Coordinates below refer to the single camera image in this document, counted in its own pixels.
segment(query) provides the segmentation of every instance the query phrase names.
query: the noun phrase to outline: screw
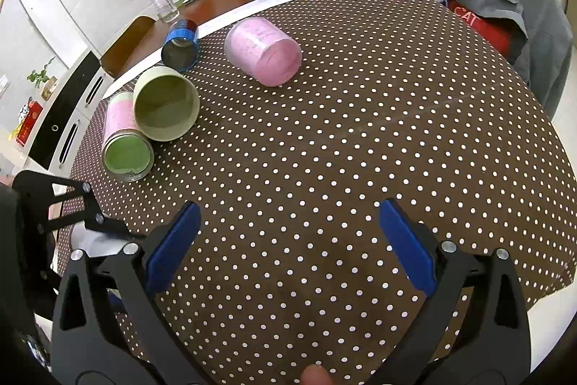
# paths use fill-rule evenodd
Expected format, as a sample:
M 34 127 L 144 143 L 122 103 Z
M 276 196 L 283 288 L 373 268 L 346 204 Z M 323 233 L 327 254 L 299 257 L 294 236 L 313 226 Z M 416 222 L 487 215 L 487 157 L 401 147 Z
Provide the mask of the screw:
M 70 254 L 70 259 L 72 261 L 78 261 L 80 260 L 80 258 L 82 258 L 84 256 L 84 252 L 82 250 L 74 250 L 71 254 Z
M 504 248 L 497 248 L 497 258 L 507 260 L 507 258 L 509 258 L 509 252 Z
M 445 240 L 441 244 L 442 251 L 446 251 L 447 253 L 454 253 L 457 251 L 457 246 L 451 242 L 450 240 Z
M 129 244 L 126 244 L 126 245 L 124 246 L 124 248 L 122 249 L 122 251 L 123 251 L 125 254 L 135 254 L 135 253 L 138 251 L 138 245 L 135 244 L 135 243 L 133 243 L 133 242 L 131 242 L 131 243 L 129 243 Z

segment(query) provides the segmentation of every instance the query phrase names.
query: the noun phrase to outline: polka dot tablecloth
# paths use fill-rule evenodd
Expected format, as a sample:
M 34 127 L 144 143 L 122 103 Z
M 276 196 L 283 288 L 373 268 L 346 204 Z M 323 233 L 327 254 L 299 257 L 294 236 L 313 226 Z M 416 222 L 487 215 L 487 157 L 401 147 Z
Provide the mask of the polka dot tablecloth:
M 424 301 L 379 228 L 386 198 L 463 250 L 507 248 L 527 307 L 572 282 L 575 177 L 533 95 L 480 36 L 433 0 L 296 0 L 261 15 L 302 47 L 293 80 L 267 88 L 233 67 L 223 28 L 187 73 L 197 123 L 154 144 L 144 179 L 103 171 L 105 102 L 72 172 L 132 232 L 185 200 L 201 206 L 202 230 L 157 303 L 217 382 L 294 383 L 312 363 L 340 383 L 367 380 Z

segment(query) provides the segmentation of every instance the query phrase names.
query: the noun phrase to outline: wooden chair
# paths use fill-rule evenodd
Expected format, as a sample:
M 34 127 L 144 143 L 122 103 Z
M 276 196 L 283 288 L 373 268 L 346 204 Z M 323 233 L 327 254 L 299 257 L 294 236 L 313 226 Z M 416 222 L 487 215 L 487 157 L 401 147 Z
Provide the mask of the wooden chair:
M 140 43 L 155 22 L 150 17 L 142 16 L 136 18 L 100 58 L 102 69 L 115 79 L 118 78 L 122 67 L 128 61 L 128 58 L 131 57 L 132 51 L 135 50 L 138 43 Z

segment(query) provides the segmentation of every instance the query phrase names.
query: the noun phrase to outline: potted plant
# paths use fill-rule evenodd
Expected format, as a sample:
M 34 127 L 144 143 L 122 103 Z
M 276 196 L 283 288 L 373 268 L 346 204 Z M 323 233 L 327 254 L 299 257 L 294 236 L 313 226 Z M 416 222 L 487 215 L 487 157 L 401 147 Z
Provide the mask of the potted plant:
M 52 95 L 53 92 L 53 88 L 56 85 L 56 77 L 49 78 L 48 75 L 46 74 L 46 69 L 48 68 L 48 66 L 50 66 L 50 63 L 54 61 L 55 58 L 56 56 L 54 56 L 52 59 L 50 59 L 50 61 L 44 64 L 44 68 L 39 73 L 37 73 L 36 70 L 34 69 L 27 77 L 27 79 L 30 82 L 32 82 L 34 84 L 34 87 L 36 87 L 37 89 L 39 89 L 40 86 L 44 84 L 41 95 L 42 98 L 45 100 L 50 99 L 50 96 Z

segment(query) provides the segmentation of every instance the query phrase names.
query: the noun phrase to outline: clear plastic bottle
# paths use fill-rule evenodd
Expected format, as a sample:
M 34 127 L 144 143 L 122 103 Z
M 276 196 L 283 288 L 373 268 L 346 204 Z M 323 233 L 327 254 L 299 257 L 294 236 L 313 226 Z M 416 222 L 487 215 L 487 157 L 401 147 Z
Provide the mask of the clear plastic bottle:
M 158 18 L 166 23 L 171 23 L 178 18 L 178 8 L 172 0 L 152 0 L 157 9 Z

